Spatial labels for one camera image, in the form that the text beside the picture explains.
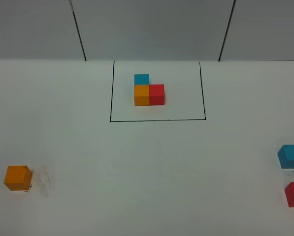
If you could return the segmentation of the orange template cube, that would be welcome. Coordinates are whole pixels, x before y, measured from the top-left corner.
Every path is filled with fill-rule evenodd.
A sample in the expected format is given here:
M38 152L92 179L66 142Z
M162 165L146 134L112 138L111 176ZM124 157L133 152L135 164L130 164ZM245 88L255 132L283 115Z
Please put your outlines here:
M134 105L149 106L149 85L134 85Z

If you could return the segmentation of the red template cube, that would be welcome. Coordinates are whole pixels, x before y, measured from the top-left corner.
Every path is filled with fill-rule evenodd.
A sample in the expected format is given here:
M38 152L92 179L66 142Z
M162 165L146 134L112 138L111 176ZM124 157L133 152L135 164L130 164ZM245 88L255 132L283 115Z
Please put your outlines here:
M165 104L164 84L149 85L149 104L150 106L160 106Z

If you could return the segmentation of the blue template cube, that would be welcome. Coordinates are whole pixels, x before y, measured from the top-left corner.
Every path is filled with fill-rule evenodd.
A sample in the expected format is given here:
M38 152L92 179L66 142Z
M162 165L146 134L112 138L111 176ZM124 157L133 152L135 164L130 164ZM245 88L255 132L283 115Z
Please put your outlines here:
M134 74L135 85L149 85L149 74Z

